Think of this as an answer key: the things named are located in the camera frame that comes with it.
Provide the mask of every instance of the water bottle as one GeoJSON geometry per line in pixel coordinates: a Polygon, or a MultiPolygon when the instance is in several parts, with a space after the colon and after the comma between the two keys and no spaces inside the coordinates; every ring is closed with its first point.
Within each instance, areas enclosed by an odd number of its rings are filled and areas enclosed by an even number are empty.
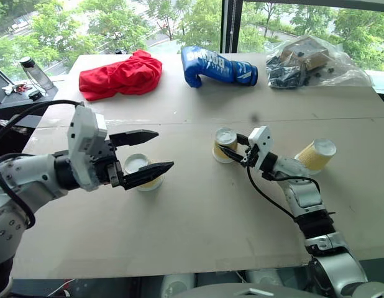
{"type": "Polygon", "coordinates": [[[42,69],[31,57],[23,57],[19,60],[19,63],[22,65],[22,68],[26,72],[27,76],[33,77],[33,79],[35,79],[44,90],[49,90],[54,87],[50,78],[44,73],[44,71],[42,71],[42,69]]]}

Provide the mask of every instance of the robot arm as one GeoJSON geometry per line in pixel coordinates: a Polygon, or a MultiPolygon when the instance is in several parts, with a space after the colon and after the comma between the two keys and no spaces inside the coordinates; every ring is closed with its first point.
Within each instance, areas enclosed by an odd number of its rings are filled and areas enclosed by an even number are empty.
{"type": "Polygon", "coordinates": [[[237,135],[237,139],[248,146],[246,157],[228,147],[221,150],[243,167],[259,170],[264,179],[280,185],[292,218],[304,234],[305,248],[312,256],[308,268],[316,288],[324,296],[351,296],[367,282],[367,277],[344,237],[335,230],[317,182],[308,177],[298,160],[270,152],[273,141],[269,127],[256,128],[249,137],[237,135]]]}
{"type": "Polygon", "coordinates": [[[68,150],[47,155],[10,153],[0,157],[0,297],[11,289],[12,259],[23,232],[35,223],[34,214],[68,191],[93,191],[102,184],[125,190],[167,172],[173,162],[155,163],[124,175],[117,147],[145,143],[157,132],[135,130],[110,135],[102,115],[77,106],[68,130],[68,150]]]}

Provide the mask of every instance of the white paper cup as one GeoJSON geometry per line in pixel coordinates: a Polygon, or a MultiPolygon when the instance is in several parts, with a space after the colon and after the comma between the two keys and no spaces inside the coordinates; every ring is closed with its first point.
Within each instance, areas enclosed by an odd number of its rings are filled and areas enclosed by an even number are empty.
{"type": "Polygon", "coordinates": [[[216,159],[216,161],[220,163],[232,163],[233,160],[226,156],[225,153],[222,152],[222,150],[218,147],[218,145],[229,147],[237,151],[236,133],[227,127],[221,127],[220,129],[217,129],[212,150],[213,157],[216,159]]]}
{"type": "Polygon", "coordinates": [[[318,174],[336,154],[336,145],[326,139],[317,138],[295,156],[308,169],[311,175],[318,174]]]}
{"type": "MultiPolygon", "coordinates": [[[[126,161],[124,162],[124,171],[127,174],[135,173],[139,170],[139,168],[142,168],[144,166],[150,165],[150,160],[141,153],[130,155],[126,161]]],[[[158,188],[163,182],[163,176],[159,176],[158,178],[155,178],[151,182],[147,182],[145,184],[142,184],[140,186],[137,186],[136,188],[139,191],[153,191],[154,189],[158,188]]]]}

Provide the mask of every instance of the desk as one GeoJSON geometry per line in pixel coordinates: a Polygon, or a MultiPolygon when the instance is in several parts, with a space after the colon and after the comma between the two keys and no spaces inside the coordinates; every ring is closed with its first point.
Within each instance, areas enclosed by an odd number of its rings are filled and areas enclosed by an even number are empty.
{"type": "MultiPolygon", "coordinates": [[[[258,66],[263,58],[232,57],[258,59],[258,66]]],[[[176,60],[178,56],[166,61],[178,64],[176,60]]],[[[81,99],[73,89],[80,61],[85,65],[86,57],[76,62],[70,87],[57,99],[81,99]]],[[[294,156],[314,138],[333,140],[337,155],[315,176],[322,198],[329,211],[337,212],[332,216],[336,228],[358,258],[384,257],[384,103],[370,88],[278,92],[261,78],[254,88],[206,80],[195,90],[183,81],[181,70],[166,63],[163,68],[159,87],[146,96],[88,103],[104,114],[109,133],[137,127],[160,133],[148,143],[119,148],[117,155],[121,161],[137,152],[155,161],[173,160],[162,186],[154,192],[111,186],[75,190],[47,204],[37,212],[36,226],[25,232],[15,278],[108,278],[306,263],[309,255],[298,227],[254,191],[245,169],[212,157],[220,126],[248,134],[255,126],[269,125],[273,152],[285,156],[294,156]],[[347,97],[349,92],[355,98],[347,97]],[[355,100],[361,106],[350,104],[355,100]],[[259,123],[249,121],[251,113],[259,114],[259,123]]],[[[65,149],[68,122],[58,116],[54,120],[55,113],[66,119],[72,109],[50,108],[25,152],[65,149]]],[[[254,176],[264,192],[287,207],[277,184],[254,176]]]]}

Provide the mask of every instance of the wire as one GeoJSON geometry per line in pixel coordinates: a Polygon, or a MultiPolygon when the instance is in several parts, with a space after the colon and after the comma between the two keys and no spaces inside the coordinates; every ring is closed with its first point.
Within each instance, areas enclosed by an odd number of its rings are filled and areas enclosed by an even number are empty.
{"type": "MultiPolygon", "coordinates": [[[[37,295],[25,295],[20,293],[10,293],[9,297],[16,297],[16,298],[48,298],[48,296],[37,296],[37,295]]],[[[50,298],[64,298],[64,296],[50,296],[50,298]]]]}
{"type": "Polygon", "coordinates": [[[26,110],[24,110],[23,112],[21,112],[17,117],[15,117],[14,119],[12,119],[11,121],[9,121],[7,123],[7,125],[5,127],[3,127],[1,130],[0,130],[0,139],[6,134],[8,133],[8,131],[16,124],[18,123],[18,121],[22,120],[23,118],[25,118],[26,116],[30,115],[31,113],[39,110],[39,109],[42,109],[44,107],[48,107],[48,106],[52,106],[54,104],[73,104],[74,106],[78,106],[80,105],[81,103],[80,102],[76,102],[76,101],[68,101],[66,99],[62,99],[62,100],[59,100],[59,101],[50,101],[50,102],[41,102],[40,104],[36,104],[35,106],[32,106],[26,110]]]}
{"type": "MultiPolygon", "coordinates": [[[[17,158],[20,156],[32,156],[32,155],[24,154],[24,153],[8,153],[0,156],[0,164],[4,160],[8,160],[10,158],[17,158]]],[[[0,172],[0,187],[26,213],[26,216],[29,220],[29,222],[27,223],[27,228],[33,227],[34,224],[36,223],[36,218],[32,209],[30,209],[30,207],[8,186],[1,172],[0,172]]]]}
{"type": "Polygon", "coordinates": [[[243,276],[240,275],[239,272],[235,271],[236,275],[238,275],[238,277],[240,278],[240,280],[242,281],[242,284],[245,284],[247,283],[247,281],[243,278],[243,276]]]}
{"type": "Polygon", "coordinates": [[[274,205],[275,207],[279,208],[281,211],[283,211],[287,216],[289,216],[291,219],[295,219],[294,215],[291,214],[290,212],[288,212],[285,208],[283,208],[281,205],[279,205],[278,203],[276,203],[274,200],[272,200],[270,197],[268,197],[266,194],[264,194],[262,192],[262,190],[260,188],[258,188],[258,186],[254,183],[254,180],[252,178],[252,174],[250,172],[250,160],[247,162],[247,176],[249,177],[249,180],[252,184],[252,186],[255,188],[255,190],[261,195],[263,196],[269,203],[271,203],[272,205],[274,205]]]}
{"type": "Polygon", "coordinates": [[[76,280],[75,278],[67,281],[67,282],[64,282],[61,286],[57,287],[57,289],[55,289],[54,291],[52,291],[49,295],[47,295],[47,297],[50,297],[51,295],[53,295],[55,292],[57,292],[58,290],[62,289],[62,287],[66,286],[67,284],[69,284],[70,282],[76,280]]]}
{"type": "Polygon", "coordinates": [[[315,184],[316,188],[318,189],[319,193],[321,193],[321,188],[319,187],[319,183],[315,180],[315,179],[312,179],[312,178],[309,178],[309,177],[301,177],[301,176],[288,176],[288,177],[284,177],[284,178],[275,178],[275,177],[272,177],[271,178],[272,180],[274,181],[285,181],[285,180],[308,180],[308,181],[311,181],[312,183],[315,184]]]}

